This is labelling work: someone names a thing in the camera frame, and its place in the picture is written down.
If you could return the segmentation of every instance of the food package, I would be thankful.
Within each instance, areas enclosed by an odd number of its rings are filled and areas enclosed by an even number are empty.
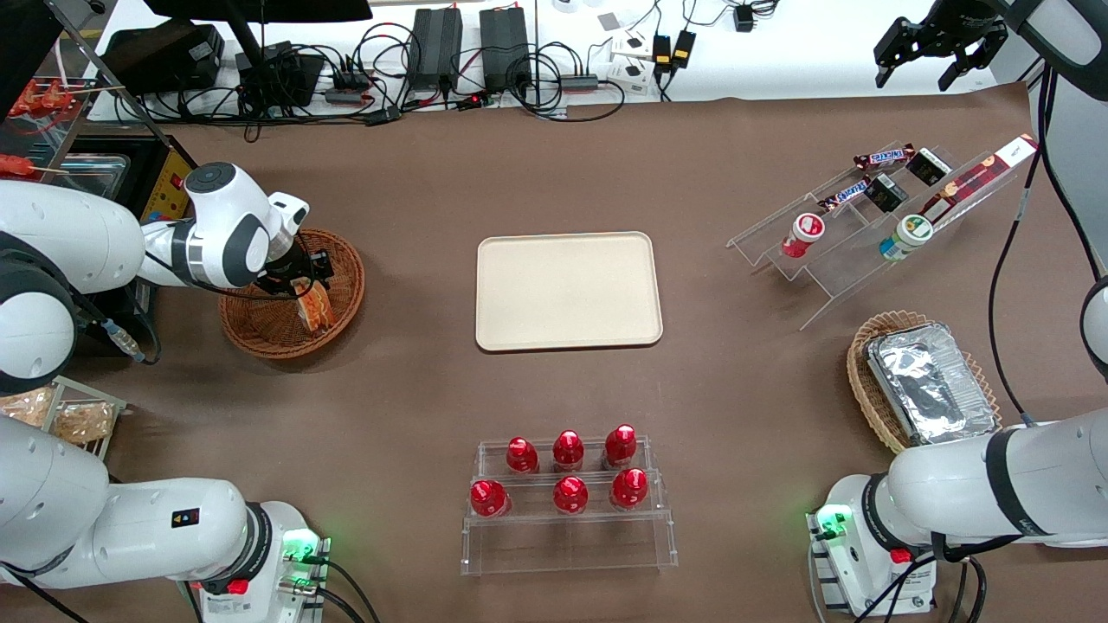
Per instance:
[[[4,416],[42,428],[50,411],[50,401],[54,398],[53,387],[40,387],[14,396],[0,398],[0,412]]]
[[[308,294],[302,294],[308,289],[309,283],[311,284],[310,290]],[[304,328],[308,329],[311,337],[319,337],[335,326],[337,323],[335,310],[331,309],[331,299],[327,296],[327,289],[322,282],[311,283],[307,277],[299,277],[293,279],[293,288],[298,297],[296,305],[300,321],[304,323]]]
[[[74,446],[96,441],[112,432],[113,411],[112,405],[101,400],[68,404],[58,412],[50,432]]]
[[[987,435],[1001,423],[941,323],[879,336],[866,359],[912,445],[942,443]]]

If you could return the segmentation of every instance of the foil container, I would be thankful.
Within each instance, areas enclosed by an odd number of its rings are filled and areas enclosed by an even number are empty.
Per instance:
[[[871,339],[866,360],[913,446],[988,435],[1001,422],[941,323]]]

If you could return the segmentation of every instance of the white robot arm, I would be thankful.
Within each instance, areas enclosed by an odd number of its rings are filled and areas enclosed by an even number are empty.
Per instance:
[[[840,480],[813,519],[855,615],[927,552],[947,560],[982,543],[1108,545],[1108,409],[909,448],[888,473]],[[897,613],[930,609],[934,564],[913,579]]]
[[[185,190],[195,221],[140,227],[111,201],[0,181],[0,396],[40,387],[65,366],[75,344],[74,312],[88,310],[83,295],[135,277],[164,286],[244,287],[268,263],[310,262],[295,244],[308,214],[304,201],[283,193],[267,197],[245,171],[227,163],[193,171]],[[130,336],[107,318],[98,320],[127,350]],[[136,348],[127,351],[141,358]]]
[[[209,623],[297,621],[310,566],[291,559],[321,553],[284,502],[247,503],[224,480],[112,484],[95,456],[4,417],[0,499],[0,582],[194,582]]]

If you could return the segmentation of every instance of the red button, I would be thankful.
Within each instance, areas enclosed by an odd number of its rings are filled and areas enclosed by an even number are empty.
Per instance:
[[[912,552],[901,548],[889,552],[889,558],[893,559],[893,564],[904,564],[912,562]]]

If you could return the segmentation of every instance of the white table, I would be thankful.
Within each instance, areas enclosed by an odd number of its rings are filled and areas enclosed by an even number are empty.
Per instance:
[[[538,41],[562,41],[575,49],[583,57],[592,43],[599,43],[612,33],[605,32],[596,17],[614,12],[625,25],[637,20],[645,13],[653,0],[603,0],[598,8],[582,6],[577,12],[563,13],[554,9],[551,0],[537,0]],[[464,23],[462,43],[463,50],[480,47],[480,28],[478,12],[483,9],[505,4],[505,0],[486,0],[483,2],[463,2],[459,4]],[[759,20],[757,28],[750,33],[737,33],[729,14],[725,14],[715,27],[690,27],[697,34],[696,45],[688,69],[678,72],[668,94],[674,100],[708,101],[720,98],[741,98],[747,100],[801,99],[801,98],[854,98],[873,95],[921,95],[936,94],[936,81],[950,65],[951,59],[920,59],[899,68],[884,89],[876,89],[874,75],[876,65],[873,62],[873,47],[896,18],[904,16],[913,20],[922,19],[932,0],[781,0],[777,14],[771,19]],[[445,4],[420,6],[384,6],[375,7],[375,19],[361,22],[325,23],[325,24],[286,24],[273,23],[266,27],[266,42],[293,41],[305,44],[327,44],[343,53],[352,52],[353,45],[361,39],[367,28],[379,22],[397,22],[411,27],[418,8],[440,8]],[[534,8],[532,0],[521,4],[525,11],[529,38],[534,41]],[[660,31],[669,34],[674,41],[685,24],[681,17],[680,0],[660,0],[663,19]],[[707,22],[714,19],[724,8],[720,0],[698,0],[694,21]],[[148,28],[164,21],[155,16],[142,0],[119,0],[113,11],[96,51],[102,53],[112,34],[120,30]],[[653,34],[657,22],[657,12],[639,25],[644,34]],[[238,42],[233,37],[226,23],[216,22],[220,35],[226,40],[223,53],[223,69],[219,71],[217,84],[234,86],[238,83],[238,74],[234,70],[234,55],[240,51]],[[252,24],[255,35],[260,40],[261,27]],[[400,29],[378,29],[391,32],[403,39]],[[376,40],[362,49],[362,58],[370,60],[378,51],[389,45],[389,41]],[[568,72],[572,64],[568,54],[556,49],[547,49],[553,58],[564,61],[562,70]],[[469,54],[462,54],[464,60]],[[603,79],[609,64],[608,51],[594,49],[592,62],[593,73]],[[400,62],[398,51],[382,58],[379,67],[390,73],[399,73]],[[465,75],[481,82],[481,59],[470,67]],[[976,91],[996,84],[992,72],[975,70],[968,75],[955,81],[948,93]],[[321,79],[319,91],[329,86],[328,79]],[[396,96],[400,82],[390,81],[389,92]],[[476,86],[462,80],[459,89],[463,92],[475,90]],[[567,95],[570,104],[612,102],[616,98],[611,90],[591,94]],[[224,96],[225,92],[213,92],[202,95],[192,104],[194,113],[211,112],[212,108]],[[234,96],[220,111],[234,112]],[[507,105],[511,98],[504,96]],[[153,99],[146,101],[154,110],[164,110],[153,104]],[[628,96],[628,102],[657,101],[657,94],[650,96]],[[317,95],[308,110],[314,114],[350,112],[351,109],[332,106]],[[122,111],[125,120],[133,119]],[[93,121],[115,121],[113,99],[98,98],[90,113]]]

